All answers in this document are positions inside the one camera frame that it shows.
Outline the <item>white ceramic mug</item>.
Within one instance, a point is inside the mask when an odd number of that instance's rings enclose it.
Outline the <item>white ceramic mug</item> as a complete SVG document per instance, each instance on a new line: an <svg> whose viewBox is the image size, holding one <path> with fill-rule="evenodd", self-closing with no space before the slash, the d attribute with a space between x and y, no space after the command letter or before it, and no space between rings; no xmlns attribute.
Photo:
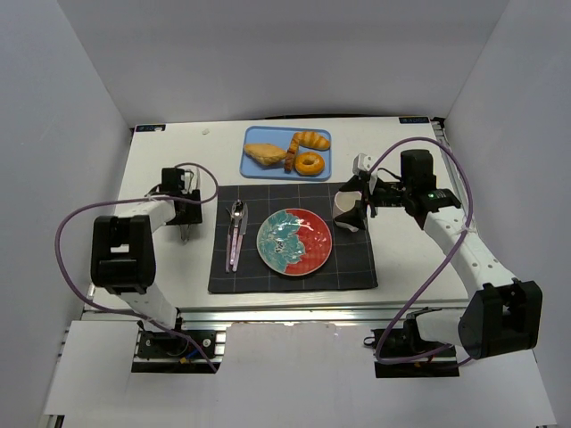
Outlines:
<svg viewBox="0 0 571 428"><path fill-rule="evenodd" d="M348 210L350 210L353 207L353 204L356 201L360 201L361 200L361 194L359 192L347 192L347 193L343 193L343 192L337 192L335 194L335 198L334 198L334 205L333 205L333 220L335 223L335 217L339 214L342 214ZM356 229L350 229L349 227L345 226L345 225L341 225L338 226L342 229L347 229L349 231L351 231L352 233L356 233L359 230Z"/></svg>

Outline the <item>brown cake slice bread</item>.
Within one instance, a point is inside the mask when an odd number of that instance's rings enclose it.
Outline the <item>brown cake slice bread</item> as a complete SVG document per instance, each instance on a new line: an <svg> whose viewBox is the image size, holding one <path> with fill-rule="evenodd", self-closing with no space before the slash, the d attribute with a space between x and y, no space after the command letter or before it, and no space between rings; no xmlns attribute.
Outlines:
<svg viewBox="0 0 571 428"><path fill-rule="evenodd" d="M286 157L284 160L284 170L287 173L291 172L292 169L294 168L294 161L299 150L299 145L300 145L299 133L294 133L292 140L289 144L289 147L287 149Z"/></svg>

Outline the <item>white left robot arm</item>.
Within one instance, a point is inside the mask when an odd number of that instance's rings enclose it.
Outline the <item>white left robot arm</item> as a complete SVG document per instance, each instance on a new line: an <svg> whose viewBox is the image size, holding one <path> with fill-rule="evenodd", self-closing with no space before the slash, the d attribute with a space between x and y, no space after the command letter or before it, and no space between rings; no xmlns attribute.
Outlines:
<svg viewBox="0 0 571 428"><path fill-rule="evenodd" d="M203 222L200 200L197 169L165 168L161 182L144 202L119 216L96 218L90 266L93 285L118 296L150 322L175 328L178 309L156 283L153 233L176 226L186 242L191 227Z"/></svg>

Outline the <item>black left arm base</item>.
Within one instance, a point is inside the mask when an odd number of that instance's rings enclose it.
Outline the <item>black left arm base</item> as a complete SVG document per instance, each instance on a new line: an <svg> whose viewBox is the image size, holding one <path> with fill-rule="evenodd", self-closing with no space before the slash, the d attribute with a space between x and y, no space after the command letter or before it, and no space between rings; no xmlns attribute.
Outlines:
<svg viewBox="0 0 571 428"><path fill-rule="evenodd" d="M182 329L191 337L173 336L138 321L139 328L131 372L134 374L190 375L213 374L208 361L218 369L222 360L222 342L216 330Z"/></svg>

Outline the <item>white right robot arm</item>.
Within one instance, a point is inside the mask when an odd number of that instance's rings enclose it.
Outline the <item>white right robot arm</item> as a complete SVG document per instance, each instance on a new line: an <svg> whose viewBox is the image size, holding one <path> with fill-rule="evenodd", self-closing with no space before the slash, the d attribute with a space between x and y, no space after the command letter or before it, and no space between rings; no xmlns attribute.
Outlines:
<svg viewBox="0 0 571 428"><path fill-rule="evenodd" d="M401 333L386 333L377 342L381 363L391 365L429 358L458 346L472 359L535 347L542 312L542 290L521 281L504 267L466 222L468 214L449 189L440 189L428 150L401 153L401 175L385 182L372 157L353 161L352 178L339 192L357 192L352 208L334 217L350 229L365 229L382 207L402 207L443 251L446 264L459 276L469 299L463 310L425 308L404 316Z"/></svg>

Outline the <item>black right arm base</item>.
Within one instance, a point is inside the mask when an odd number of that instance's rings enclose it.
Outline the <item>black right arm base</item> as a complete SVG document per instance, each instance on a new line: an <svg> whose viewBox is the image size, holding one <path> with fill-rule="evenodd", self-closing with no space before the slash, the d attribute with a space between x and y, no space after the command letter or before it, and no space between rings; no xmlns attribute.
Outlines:
<svg viewBox="0 0 571 428"><path fill-rule="evenodd" d="M375 362L376 379L411 379L459 377L456 350L448 348L427 358L418 354L436 350L443 345L439 342L426 342L420 338L416 327L416 317L435 309L423 308L407 315L401 327L394 327L388 334L380 352L381 358L414 358L411 362L396 365L383 365Z"/></svg>

